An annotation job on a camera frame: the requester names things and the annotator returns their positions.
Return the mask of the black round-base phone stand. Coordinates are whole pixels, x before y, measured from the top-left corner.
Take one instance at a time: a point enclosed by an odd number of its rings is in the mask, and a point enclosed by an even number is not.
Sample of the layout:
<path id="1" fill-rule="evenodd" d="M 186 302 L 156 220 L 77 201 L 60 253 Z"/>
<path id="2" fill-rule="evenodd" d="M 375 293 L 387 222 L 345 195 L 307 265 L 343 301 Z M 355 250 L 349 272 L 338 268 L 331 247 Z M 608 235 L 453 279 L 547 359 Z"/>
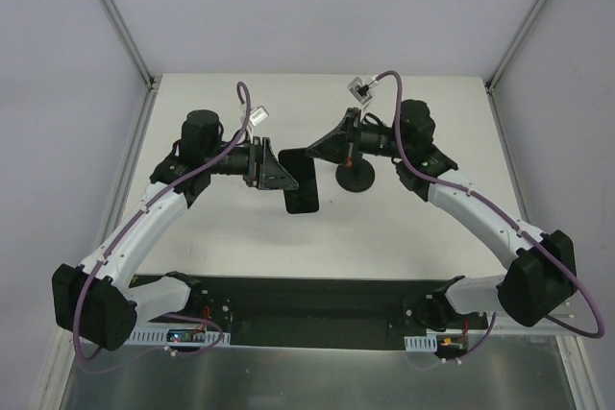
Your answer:
<path id="1" fill-rule="evenodd" d="M 373 165 L 365 159 L 360 159 L 351 167 L 338 165 L 335 169 L 337 184 L 345 191 L 362 193 L 375 182 L 376 173 Z"/>

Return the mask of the black smartphone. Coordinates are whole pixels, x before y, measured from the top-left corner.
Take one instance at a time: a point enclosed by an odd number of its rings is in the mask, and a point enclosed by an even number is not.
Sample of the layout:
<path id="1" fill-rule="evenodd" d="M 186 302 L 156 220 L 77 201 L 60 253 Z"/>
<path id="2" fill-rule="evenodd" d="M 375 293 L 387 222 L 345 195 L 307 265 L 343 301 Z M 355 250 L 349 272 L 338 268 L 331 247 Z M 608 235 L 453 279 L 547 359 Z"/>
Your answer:
<path id="1" fill-rule="evenodd" d="M 305 149 L 281 150 L 279 160 L 284 169 L 298 183 L 294 190 L 283 192 L 285 209 L 289 214 L 310 214 L 319 211 L 314 159 Z"/>

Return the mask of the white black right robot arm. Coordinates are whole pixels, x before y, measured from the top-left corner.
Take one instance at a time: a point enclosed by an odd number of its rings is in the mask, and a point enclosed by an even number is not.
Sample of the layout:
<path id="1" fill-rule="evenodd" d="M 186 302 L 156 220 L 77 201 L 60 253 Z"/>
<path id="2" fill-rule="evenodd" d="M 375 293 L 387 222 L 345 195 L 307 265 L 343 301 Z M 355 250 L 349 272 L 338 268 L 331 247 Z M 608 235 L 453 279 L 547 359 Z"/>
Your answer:
<path id="1" fill-rule="evenodd" d="M 388 157 L 402 185 L 454 217 L 500 261 L 504 274 L 458 276 L 446 281 L 413 307 L 415 320 L 436 331 L 455 327 L 467 314 L 503 312 L 516 323 L 532 327 L 546 319 L 577 289 L 572 240 L 562 231 L 546 233 L 521 219 L 497 212 L 477 198 L 469 179 L 434 144 L 435 123 L 427 104 L 401 103 L 399 122 L 390 127 L 370 123 L 357 108 L 307 147 L 307 156 L 337 165 L 340 184 L 362 192 L 373 183 L 362 174 L 363 156 Z"/>

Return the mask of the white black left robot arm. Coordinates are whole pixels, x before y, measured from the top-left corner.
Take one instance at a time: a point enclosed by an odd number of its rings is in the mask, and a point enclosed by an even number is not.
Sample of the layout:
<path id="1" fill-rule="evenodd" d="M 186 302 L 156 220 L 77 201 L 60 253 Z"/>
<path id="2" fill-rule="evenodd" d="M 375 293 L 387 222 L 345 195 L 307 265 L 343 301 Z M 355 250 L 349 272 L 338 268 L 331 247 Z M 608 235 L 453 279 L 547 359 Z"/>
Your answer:
<path id="1" fill-rule="evenodd" d="M 257 190 L 291 190 L 298 182 L 280 164 L 267 137 L 253 129 L 268 113 L 250 111 L 226 142 L 217 113 L 197 109 L 182 124 L 181 136 L 157 165 L 135 209 L 91 255 L 75 267 L 62 264 L 52 275 L 58 326 L 73 339 L 114 351 L 134 328 L 167 314 L 191 323 L 208 303 L 196 277 L 170 272 L 154 282 L 131 284 L 136 270 L 158 240 L 210 186 L 214 175 L 239 176 Z"/>

